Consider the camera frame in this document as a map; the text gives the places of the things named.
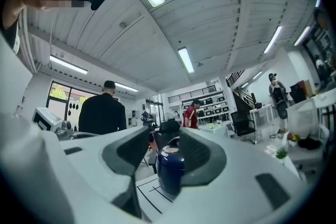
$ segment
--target blue canister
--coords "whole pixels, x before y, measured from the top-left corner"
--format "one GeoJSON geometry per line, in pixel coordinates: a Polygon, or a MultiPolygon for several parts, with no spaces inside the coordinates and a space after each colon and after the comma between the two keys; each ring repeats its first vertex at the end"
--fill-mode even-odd
{"type": "Polygon", "coordinates": [[[160,187],[173,196],[179,194],[184,175],[184,158],[180,151],[180,137],[171,139],[160,150],[156,163],[160,187]]]}

